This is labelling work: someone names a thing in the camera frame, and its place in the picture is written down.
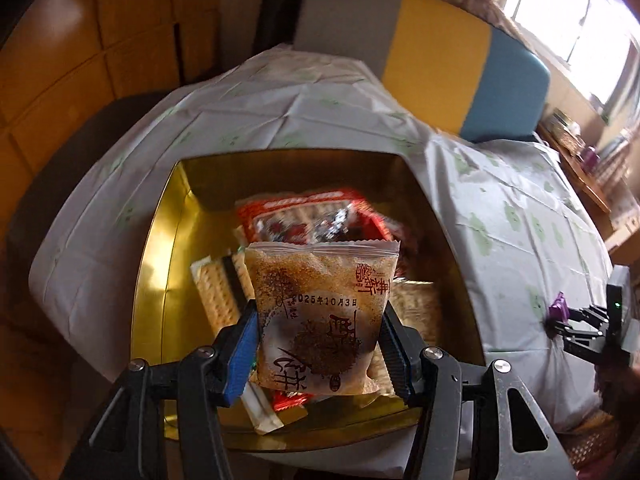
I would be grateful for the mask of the purple snack packet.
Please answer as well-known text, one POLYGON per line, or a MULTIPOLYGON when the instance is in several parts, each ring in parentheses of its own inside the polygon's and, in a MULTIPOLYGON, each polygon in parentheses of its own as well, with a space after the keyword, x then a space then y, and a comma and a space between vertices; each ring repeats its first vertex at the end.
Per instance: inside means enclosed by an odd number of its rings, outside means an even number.
POLYGON ((551 322, 566 323, 570 319, 570 308, 567 305, 564 292, 558 292, 547 311, 547 318, 551 322))

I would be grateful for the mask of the red wedding candy packet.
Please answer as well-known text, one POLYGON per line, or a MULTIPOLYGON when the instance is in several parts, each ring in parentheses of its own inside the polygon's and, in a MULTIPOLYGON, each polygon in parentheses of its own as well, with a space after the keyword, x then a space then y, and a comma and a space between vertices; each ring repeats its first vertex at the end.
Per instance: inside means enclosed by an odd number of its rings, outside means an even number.
POLYGON ((280 390, 270 391, 270 404, 276 413, 300 408, 314 398, 313 394, 303 392, 286 392, 280 390))

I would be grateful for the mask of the soda cracker packet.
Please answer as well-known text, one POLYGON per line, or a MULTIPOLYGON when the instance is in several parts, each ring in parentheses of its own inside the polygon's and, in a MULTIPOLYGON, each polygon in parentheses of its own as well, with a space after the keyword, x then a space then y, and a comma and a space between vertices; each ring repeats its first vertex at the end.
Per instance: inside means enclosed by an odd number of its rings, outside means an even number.
POLYGON ((235 324, 240 318, 231 285, 222 260, 209 256, 195 261, 190 271, 201 298, 209 326, 215 336, 225 327, 235 324))

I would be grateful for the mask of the silver white stick packet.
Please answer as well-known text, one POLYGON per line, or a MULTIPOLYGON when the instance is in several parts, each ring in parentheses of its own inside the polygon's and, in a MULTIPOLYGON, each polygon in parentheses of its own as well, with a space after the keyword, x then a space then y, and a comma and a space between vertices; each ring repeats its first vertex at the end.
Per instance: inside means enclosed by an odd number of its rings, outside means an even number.
POLYGON ((284 423, 272 408, 264 390, 254 382, 247 382, 240 396, 256 434, 264 436, 284 427, 284 423))

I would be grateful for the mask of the brown rice cake packet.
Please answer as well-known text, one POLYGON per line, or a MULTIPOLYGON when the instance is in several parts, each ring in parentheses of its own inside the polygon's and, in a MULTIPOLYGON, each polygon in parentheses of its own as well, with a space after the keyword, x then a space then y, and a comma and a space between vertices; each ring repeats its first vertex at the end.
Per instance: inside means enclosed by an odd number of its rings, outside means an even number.
POLYGON ((378 391, 367 370, 399 257, 394 240, 250 244, 259 344, 256 380, 314 396, 378 391))

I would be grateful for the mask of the large red snack bag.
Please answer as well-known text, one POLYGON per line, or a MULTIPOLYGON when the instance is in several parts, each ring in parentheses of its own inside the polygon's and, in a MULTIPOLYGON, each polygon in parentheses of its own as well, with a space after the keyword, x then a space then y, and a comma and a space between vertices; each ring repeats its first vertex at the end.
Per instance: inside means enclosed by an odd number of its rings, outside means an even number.
POLYGON ((310 245, 394 238, 383 217, 352 188, 258 195, 240 200, 235 210, 250 243, 310 245))

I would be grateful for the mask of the white cloud-print tablecloth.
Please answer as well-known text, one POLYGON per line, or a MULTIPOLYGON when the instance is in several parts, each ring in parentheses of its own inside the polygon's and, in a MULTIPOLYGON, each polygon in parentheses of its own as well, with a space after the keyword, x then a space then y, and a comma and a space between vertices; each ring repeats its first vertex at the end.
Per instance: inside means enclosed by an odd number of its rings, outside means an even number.
POLYGON ((599 403, 544 327, 602 306, 611 259, 538 142, 472 144, 401 107, 361 62, 274 48, 171 92, 74 186, 29 289, 115 383, 67 463, 143 478, 170 430, 189 478, 228 476, 224 415, 313 393, 282 452, 413 479, 570 479, 559 429, 599 403))

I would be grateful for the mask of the wooden side shelf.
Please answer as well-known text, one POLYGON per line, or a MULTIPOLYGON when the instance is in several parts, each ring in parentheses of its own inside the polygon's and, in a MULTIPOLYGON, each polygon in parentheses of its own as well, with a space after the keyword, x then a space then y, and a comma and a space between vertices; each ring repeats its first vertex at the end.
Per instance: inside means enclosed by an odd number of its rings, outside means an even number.
POLYGON ((541 122, 536 127, 536 133, 559 153, 560 165, 576 193, 582 196, 591 208, 596 208, 608 216, 611 213, 611 207, 594 177, 582 170, 578 159, 559 144, 541 122))

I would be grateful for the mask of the gold tin box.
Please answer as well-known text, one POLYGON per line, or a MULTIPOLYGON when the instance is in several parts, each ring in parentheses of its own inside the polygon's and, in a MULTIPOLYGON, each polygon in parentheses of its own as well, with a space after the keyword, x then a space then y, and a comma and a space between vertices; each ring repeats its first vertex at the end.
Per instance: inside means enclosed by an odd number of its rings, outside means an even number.
POLYGON ((141 261, 131 353, 178 362, 247 322, 222 372, 224 442, 307 452, 409 428, 395 396, 384 311, 461 362, 480 335, 447 237, 405 159, 351 150, 236 152, 180 160, 141 261))

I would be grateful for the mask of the purple small box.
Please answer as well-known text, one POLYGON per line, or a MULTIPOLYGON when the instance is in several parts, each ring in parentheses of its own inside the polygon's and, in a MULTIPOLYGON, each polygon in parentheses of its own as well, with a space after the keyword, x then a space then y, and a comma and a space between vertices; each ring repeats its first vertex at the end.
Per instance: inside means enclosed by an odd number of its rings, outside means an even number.
POLYGON ((599 155, 597 150, 591 146, 586 146, 579 155, 580 158, 580 166, 582 170, 585 171, 586 174, 592 174, 594 168, 596 168, 599 162, 599 155))

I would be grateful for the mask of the grey yellow blue sofa back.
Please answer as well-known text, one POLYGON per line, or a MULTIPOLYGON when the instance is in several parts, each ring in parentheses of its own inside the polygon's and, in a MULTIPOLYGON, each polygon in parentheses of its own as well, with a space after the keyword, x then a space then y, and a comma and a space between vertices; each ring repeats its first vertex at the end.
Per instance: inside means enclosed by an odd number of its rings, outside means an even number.
POLYGON ((442 0, 303 0, 294 47, 356 58, 421 122, 469 142, 531 139, 550 81, 518 40, 442 0))

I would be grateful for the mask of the wooden panel cabinet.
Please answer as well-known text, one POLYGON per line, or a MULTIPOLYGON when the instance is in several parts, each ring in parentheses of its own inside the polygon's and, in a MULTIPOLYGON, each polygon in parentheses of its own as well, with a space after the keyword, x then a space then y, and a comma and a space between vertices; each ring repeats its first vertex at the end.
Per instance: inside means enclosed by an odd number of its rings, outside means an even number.
MULTIPOLYGON (((1 219, 107 105, 171 90, 218 64, 220 0, 32 0, 1 47, 1 219)), ((1 263, 1 433, 37 477, 64 463, 72 354, 1 263)))

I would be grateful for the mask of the black rolled mat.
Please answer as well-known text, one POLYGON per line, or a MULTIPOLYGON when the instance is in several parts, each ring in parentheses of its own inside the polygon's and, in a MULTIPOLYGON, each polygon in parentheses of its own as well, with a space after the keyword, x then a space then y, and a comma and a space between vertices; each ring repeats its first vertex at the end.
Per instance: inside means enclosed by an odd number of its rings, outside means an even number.
POLYGON ((262 0, 259 7, 252 53, 292 44, 303 0, 262 0))

